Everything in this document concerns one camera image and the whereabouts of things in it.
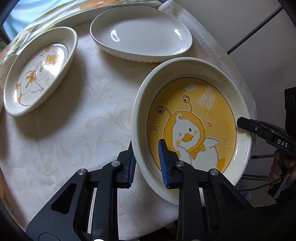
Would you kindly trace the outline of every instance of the silver screw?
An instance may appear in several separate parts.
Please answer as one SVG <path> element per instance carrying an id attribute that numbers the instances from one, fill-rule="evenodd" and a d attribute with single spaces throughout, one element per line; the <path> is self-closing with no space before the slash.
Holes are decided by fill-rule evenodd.
<path id="1" fill-rule="evenodd" d="M 77 171 L 78 175 L 84 175 L 86 173 L 86 170 L 84 168 L 81 168 Z"/>
<path id="2" fill-rule="evenodd" d="M 183 167 L 184 165 L 185 165 L 185 163 L 183 161 L 177 161 L 176 162 L 177 167 Z"/>
<path id="3" fill-rule="evenodd" d="M 114 167 L 118 167 L 120 165 L 120 161 L 113 161 L 111 164 Z"/>
<path id="4" fill-rule="evenodd" d="M 219 171 L 217 169 L 212 169 L 210 170 L 210 173 L 214 176 L 218 175 L 219 174 Z"/>

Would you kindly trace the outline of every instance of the orange beak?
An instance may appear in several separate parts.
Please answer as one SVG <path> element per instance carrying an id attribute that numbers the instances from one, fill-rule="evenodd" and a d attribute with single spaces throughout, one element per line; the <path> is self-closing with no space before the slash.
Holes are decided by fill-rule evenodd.
<path id="1" fill-rule="evenodd" d="M 184 135 L 184 137 L 181 139 L 181 141 L 184 141 L 184 142 L 191 141 L 192 138 L 193 138 L 192 135 L 186 133 L 186 134 Z"/>

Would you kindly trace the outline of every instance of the white tablecloth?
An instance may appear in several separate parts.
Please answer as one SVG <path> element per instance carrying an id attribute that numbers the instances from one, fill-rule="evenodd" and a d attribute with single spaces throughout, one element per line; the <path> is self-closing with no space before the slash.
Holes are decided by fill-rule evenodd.
<path id="1" fill-rule="evenodd" d="M 241 91 L 255 118 L 254 100 L 221 46 L 173 1 L 160 7 L 193 35 L 185 56 L 223 70 Z M 99 169 L 128 148 L 137 91 L 158 64 L 138 63 L 98 49 L 90 23 L 75 28 L 79 41 L 72 65 L 56 91 L 36 110 L 18 118 L 0 117 L 0 167 L 8 209 L 26 227 L 54 193 L 80 168 Z M 178 207 L 159 197 L 136 167 L 134 183 L 118 190 L 120 239 L 140 237 L 178 218 Z"/>

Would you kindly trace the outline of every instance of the oval plate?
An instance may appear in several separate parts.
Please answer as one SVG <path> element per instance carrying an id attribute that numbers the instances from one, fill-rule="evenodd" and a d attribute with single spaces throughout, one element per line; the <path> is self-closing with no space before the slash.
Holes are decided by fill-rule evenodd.
<path id="1" fill-rule="evenodd" d="M 4 107 L 21 116 L 41 105 L 58 87 L 72 62 L 76 32 L 59 27 L 44 32 L 18 54 L 4 85 Z"/>
<path id="2" fill-rule="evenodd" d="M 192 45 L 186 26 L 150 7 L 123 6 L 94 19 L 90 33 L 104 51 L 138 62 L 163 62 L 184 54 Z"/>
<path id="3" fill-rule="evenodd" d="M 157 66 L 146 77 L 132 111 L 132 143 L 137 164 L 151 188 L 178 204 L 178 191 L 163 184 L 158 140 L 197 169 L 219 169 L 233 185 L 249 160 L 251 134 L 237 128 L 249 118 L 235 84 L 212 64 L 189 57 Z"/>

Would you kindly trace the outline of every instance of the duck's tail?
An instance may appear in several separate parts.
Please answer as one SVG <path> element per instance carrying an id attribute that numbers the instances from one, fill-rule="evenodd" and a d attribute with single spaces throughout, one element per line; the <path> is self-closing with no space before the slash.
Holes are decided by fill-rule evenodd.
<path id="1" fill-rule="evenodd" d="M 223 157 L 223 158 L 221 158 L 221 159 L 218 158 L 217 169 L 218 169 L 219 171 L 222 171 L 222 168 L 223 168 L 224 165 L 225 165 L 225 160 L 226 160 L 225 157 Z"/>

